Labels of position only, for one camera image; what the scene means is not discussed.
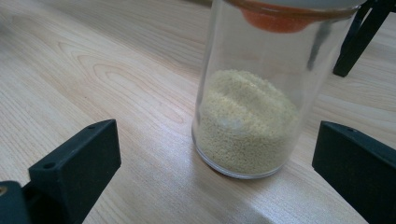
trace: jar lid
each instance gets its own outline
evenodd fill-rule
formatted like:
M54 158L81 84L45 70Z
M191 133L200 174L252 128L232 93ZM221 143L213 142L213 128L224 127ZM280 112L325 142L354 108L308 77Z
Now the jar lid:
M357 7L366 0L256 0L265 4L282 6L282 7L297 7L306 9L343 9Z

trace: sesame seeds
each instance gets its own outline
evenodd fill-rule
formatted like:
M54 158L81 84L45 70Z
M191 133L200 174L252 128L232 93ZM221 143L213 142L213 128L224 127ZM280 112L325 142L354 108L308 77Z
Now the sesame seeds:
M199 150L230 172L265 175L290 154L298 112L267 80L247 71L218 71L207 80L198 110Z

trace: black plastic part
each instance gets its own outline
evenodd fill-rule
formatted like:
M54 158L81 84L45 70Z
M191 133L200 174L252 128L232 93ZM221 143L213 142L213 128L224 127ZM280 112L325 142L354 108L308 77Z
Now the black plastic part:
M119 168L116 121L106 120L83 129L30 167L26 190L42 192L59 204L62 217L57 221L82 223ZM32 219L39 219L35 215L31 213Z
M396 151L370 136L322 121L315 170L369 223L396 223Z
M30 224L21 185L14 181L0 182L0 224Z
M396 0L369 0L359 9L346 39L333 73L346 77L353 65L369 45L391 11L395 11Z

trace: wooden table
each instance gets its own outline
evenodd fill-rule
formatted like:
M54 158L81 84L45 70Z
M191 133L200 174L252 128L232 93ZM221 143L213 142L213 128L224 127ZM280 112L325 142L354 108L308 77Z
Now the wooden table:
M122 166L85 223L365 223L311 167L319 122L396 147L396 17L348 77L329 76L290 161L237 180L191 140L210 5L188 0L2 0L0 180L82 128L116 119Z

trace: granular material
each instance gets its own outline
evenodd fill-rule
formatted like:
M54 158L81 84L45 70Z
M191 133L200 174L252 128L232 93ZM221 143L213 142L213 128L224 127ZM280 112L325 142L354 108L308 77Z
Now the granular material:
M269 81L247 71L218 71L205 84L196 130L198 148L238 174L263 175L290 154L298 111Z

